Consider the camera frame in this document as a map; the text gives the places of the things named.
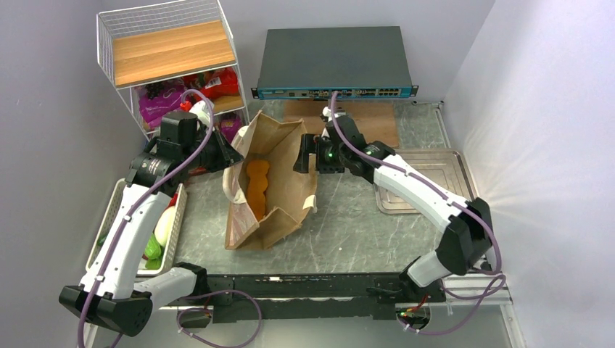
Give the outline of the brown burlap grocery bag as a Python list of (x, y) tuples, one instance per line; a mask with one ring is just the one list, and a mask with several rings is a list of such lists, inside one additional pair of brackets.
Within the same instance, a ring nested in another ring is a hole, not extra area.
[[(227, 250), (270, 249), (295, 232), (310, 212), (316, 212), (318, 179), (314, 157), (307, 159), (306, 174), (293, 170), (306, 133), (303, 121), (281, 123), (263, 112), (258, 112), (237, 133), (232, 146), (244, 160), (225, 169), (222, 181), (223, 192), (230, 202), (225, 234)], [(257, 215), (248, 194), (248, 167), (257, 160), (269, 164), (263, 216)]]

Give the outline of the green lettuce toy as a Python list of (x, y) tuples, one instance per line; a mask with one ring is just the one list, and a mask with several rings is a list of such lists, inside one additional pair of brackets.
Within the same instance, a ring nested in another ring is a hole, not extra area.
[(143, 253), (143, 258), (146, 260), (145, 268), (147, 270), (156, 270), (161, 267), (162, 256), (164, 253), (163, 247), (158, 243), (154, 234), (150, 235), (146, 249)]

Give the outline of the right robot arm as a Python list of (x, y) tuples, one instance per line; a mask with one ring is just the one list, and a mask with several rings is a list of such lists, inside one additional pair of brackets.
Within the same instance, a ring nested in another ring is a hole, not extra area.
[(412, 261), (400, 274), (400, 293), (409, 301), (440, 279), (463, 276), (495, 247), (490, 207), (480, 198), (454, 194), (411, 167), (392, 147), (368, 143), (348, 115), (330, 114), (321, 134), (302, 135), (294, 171), (308, 173), (311, 155), (320, 174), (354, 176), (392, 192), (418, 210), (442, 234), (435, 250)]

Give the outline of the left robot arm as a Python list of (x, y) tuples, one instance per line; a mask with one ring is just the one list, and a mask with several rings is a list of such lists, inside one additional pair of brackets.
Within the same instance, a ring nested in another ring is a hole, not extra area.
[(59, 303), (78, 317), (78, 338), (87, 323), (119, 334), (139, 334), (151, 314), (184, 298), (197, 305), (208, 295), (207, 271), (180, 262), (146, 281), (136, 281), (154, 229), (173, 195), (203, 167), (225, 170), (244, 159), (225, 137), (193, 113), (176, 110), (162, 119), (160, 134), (131, 162), (110, 232), (93, 265), (76, 286), (65, 286)]

